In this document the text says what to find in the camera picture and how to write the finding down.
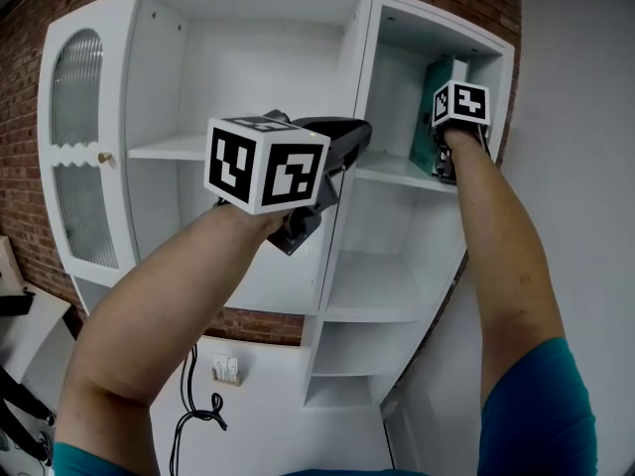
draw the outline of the ribbed glass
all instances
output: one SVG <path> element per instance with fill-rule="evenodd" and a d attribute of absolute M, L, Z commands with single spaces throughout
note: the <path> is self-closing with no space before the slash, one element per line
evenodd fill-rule
<path fill-rule="evenodd" d="M 77 32 L 63 47 L 53 81 L 54 145 L 97 141 L 103 47 L 92 30 Z"/>
<path fill-rule="evenodd" d="M 58 166 L 55 172 L 70 251 L 82 261 L 118 268 L 99 168 Z"/>

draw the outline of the teal box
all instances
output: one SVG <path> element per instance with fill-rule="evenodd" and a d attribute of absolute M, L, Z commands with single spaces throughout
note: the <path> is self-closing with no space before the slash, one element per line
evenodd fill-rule
<path fill-rule="evenodd" d="M 432 113 L 435 105 L 435 92 L 451 79 L 466 81 L 467 63 L 447 57 L 428 65 L 424 93 L 417 118 L 417 128 L 410 149 L 410 160 L 426 174 L 432 175 L 437 158 L 437 145 L 433 139 L 431 127 Z"/>

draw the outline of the door knob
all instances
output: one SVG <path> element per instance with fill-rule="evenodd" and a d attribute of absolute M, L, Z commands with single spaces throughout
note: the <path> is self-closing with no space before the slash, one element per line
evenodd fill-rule
<path fill-rule="evenodd" d="M 109 161 L 111 157 L 112 157 L 112 154 L 110 152 L 100 152 L 99 155 L 97 156 L 97 160 L 99 161 L 100 164 L 103 164 L 106 161 Z"/>

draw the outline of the teal shirt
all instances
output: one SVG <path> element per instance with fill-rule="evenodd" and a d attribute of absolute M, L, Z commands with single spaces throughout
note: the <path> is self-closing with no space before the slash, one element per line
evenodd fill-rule
<path fill-rule="evenodd" d="M 55 445 L 56 476 L 130 476 L 132 473 L 67 444 Z M 308 470 L 289 476 L 407 476 L 380 472 Z M 483 408 L 479 476 L 597 474 L 595 417 L 567 342 L 548 340 L 531 350 L 496 384 Z"/>

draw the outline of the electrical outlet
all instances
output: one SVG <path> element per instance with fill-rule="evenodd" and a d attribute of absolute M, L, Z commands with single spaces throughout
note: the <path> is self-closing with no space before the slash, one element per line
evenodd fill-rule
<path fill-rule="evenodd" d="M 211 361 L 211 377 L 214 381 L 240 386 L 238 358 L 227 356 L 226 354 L 212 354 Z"/>

